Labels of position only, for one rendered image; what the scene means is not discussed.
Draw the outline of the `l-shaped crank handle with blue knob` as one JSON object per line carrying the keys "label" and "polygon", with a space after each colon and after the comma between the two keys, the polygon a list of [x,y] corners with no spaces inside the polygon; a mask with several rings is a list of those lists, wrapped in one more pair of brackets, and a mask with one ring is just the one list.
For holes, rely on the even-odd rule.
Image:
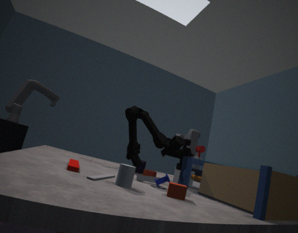
{"label": "l-shaped crank handle with blue knob", "polygon": [[[166,176],[164,176],[163,178],[158,178],[158,177],[153,177],[153,176],[144,176],[144,175],[136,175],[136,180],[138,181],[146,181],[146,182],[152,182],[152,183],[156,183],[157,186],[166,182],[166,181],[170,181],[168,178],[167,173],[165,174]],[[159,186],[158,186],[159,187]]]}

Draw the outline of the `reddish-brown box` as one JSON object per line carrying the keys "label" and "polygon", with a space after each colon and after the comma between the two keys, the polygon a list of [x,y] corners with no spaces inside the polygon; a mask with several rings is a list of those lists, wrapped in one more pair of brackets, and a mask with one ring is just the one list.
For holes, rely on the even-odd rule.
{"label": "reddish-brown box", "polygon": [[169,181],[168,190],[167,190],[168,197],[185,200],[186,193],[187,193],[186,185],[180,185]]}
{"label": "reddish-brown box", "polygon": [[153,177],[156,177],[157,172],[149,171],[149,170],[144,169],[144,171],[143,171],[143,175],[144,175],[144,176],[153,176]]}

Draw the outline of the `red flat bar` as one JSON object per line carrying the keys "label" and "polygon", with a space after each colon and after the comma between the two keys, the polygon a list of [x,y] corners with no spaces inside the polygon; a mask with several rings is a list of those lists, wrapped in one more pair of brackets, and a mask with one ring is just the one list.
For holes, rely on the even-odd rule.
{"label": "red flat bar", "polygon": [[79,161],[70,159],[70,162],[67,166],[68,171],[79,172]]}

